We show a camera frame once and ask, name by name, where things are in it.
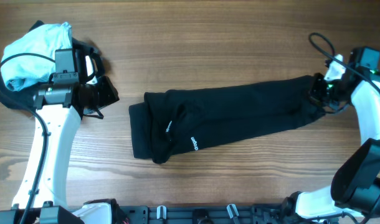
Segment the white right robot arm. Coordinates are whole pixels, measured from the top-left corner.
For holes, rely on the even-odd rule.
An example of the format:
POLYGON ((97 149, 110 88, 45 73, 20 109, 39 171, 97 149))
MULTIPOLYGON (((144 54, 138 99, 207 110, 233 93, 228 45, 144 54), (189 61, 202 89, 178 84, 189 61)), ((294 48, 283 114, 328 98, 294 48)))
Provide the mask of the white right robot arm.
POLYGON ((330 186, 300 193, 294 213, 304 222, 330 218, 380 218, 380 82, 361 81, 351 94, 360 148, 339 168, 330 186))

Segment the black polo shirt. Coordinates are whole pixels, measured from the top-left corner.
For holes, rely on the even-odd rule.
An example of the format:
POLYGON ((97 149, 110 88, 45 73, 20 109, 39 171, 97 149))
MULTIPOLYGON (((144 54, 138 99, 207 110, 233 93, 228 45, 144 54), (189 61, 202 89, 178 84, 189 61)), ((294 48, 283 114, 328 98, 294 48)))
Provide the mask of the black polo shirt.
POLYGON ((176 154, 306 126, 325 114, 309 100, 312 81, 146 92, 128 109, 133 155, 163 164, 176 154))

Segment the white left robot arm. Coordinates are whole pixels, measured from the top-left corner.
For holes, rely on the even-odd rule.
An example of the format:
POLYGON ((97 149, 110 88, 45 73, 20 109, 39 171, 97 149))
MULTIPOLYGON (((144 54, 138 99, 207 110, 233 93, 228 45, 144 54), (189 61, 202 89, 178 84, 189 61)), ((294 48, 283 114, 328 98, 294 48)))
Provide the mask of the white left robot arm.
POLYGON ((102 119, 100 109, 118 101, 106 76, 93 84, 76 78, 48 83, 34 90, 29 111, 36 130, 24 178, 0 223, 117 223, 122 211, 114 199, 86 202, 69 210, 66 180, 72 144, 84 116, 102 119))

